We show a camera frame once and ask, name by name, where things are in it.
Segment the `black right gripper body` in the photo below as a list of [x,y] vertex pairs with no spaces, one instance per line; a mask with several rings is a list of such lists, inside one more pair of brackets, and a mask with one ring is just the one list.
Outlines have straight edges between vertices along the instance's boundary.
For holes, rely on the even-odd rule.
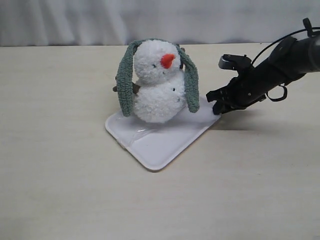
[[268,76],[262,73],[250,72],[233,77],[221,88],[211,90],[206,94],[207,101],[222,101],[229,103],[234,110],[244,110],[255,103],[264,101],[268,92]]

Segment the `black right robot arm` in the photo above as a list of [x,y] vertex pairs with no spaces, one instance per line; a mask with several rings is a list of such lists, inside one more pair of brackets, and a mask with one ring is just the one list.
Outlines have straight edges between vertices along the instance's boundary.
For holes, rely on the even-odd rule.
[[275,102],[283,101],[286,88],[308,73],[320,70],[320,37],[313,36],[298,40],[292,36],[282,40],[259,65],[253,66],[246,55],[224,54],[218,66],[223,70],[237,71],[229,83],[206,94],[208,102],[214,102],[215,115],[245,110],[257,102],[267,99],[269,91],[283,88],[283,95]]

